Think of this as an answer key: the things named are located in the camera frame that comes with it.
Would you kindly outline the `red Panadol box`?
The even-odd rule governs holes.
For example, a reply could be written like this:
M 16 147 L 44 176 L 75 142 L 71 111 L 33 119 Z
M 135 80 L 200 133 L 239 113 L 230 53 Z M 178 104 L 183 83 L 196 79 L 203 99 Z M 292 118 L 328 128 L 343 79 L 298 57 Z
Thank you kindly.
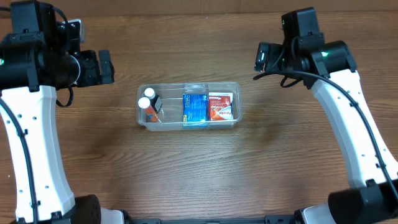
M 233 119 L 233 94 L 209 92 L 210 121 L 224 121 Z

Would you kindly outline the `dark brown bottle white cap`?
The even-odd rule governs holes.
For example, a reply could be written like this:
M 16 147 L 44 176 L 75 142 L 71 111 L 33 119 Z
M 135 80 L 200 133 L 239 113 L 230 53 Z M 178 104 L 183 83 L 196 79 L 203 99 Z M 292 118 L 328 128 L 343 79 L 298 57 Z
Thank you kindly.
M 156 113 L 158 113 L 162 107 L 162 99 L 160 98 L 159 94 L 157 94 L 153 88 L 146 88 L 144 91 L 144 96 L 150 100 L 153 109 Z

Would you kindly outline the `orange tablet tube white cap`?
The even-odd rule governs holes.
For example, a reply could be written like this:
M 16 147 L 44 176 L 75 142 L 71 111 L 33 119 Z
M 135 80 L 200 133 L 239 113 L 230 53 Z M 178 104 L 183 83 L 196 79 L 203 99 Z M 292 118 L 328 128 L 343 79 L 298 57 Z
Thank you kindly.
M 159 119 L 157 113 L 155 112 L 155 109 L 151 105 L 150 99 L 148 99 L 148 97 L 140 98 L 138 100 L 137 104 L 140 107 L 140 109 L 144 110 L 147 118 L 151 122 L 156 123 L 156 122 L 160 121 L 160 119 Z

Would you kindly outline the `blue VapoDrops box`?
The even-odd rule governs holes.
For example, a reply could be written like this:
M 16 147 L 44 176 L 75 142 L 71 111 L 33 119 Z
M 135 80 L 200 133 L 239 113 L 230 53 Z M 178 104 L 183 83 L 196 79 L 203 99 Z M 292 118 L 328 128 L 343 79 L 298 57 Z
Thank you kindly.
M 183 95 L 183 122 L 208 121 L 208 95 Z

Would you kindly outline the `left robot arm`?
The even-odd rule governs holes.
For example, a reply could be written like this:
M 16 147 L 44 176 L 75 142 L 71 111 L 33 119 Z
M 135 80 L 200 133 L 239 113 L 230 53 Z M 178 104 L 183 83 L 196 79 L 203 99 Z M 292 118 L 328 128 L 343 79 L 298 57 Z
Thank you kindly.
M 16 179 L 16 223 L 123 223 L 94 195 L 74 196 L 63 169 L 57 91 L 111 84 L 108 50 L 83 51 L 84 27 L 45 2 L 13 2 L 1 42 L 1 117 Z

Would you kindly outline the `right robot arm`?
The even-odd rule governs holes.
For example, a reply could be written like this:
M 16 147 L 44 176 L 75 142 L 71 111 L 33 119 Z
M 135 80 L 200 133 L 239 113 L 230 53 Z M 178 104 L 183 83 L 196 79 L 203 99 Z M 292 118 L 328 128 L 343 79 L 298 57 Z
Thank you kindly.
M 345 160 L 349 189 L 293 215 L 270 215 L 267 223 L 378 223 L 397 218 L 397 161 L 373 120 L 353 54 L 341 40 L 326 42 L 316 11 L 299 9 L 281 17 L 284 41 L 261 42 L 258 78 L 281 75 L 281 86 L 297 83 L 321 104 Z

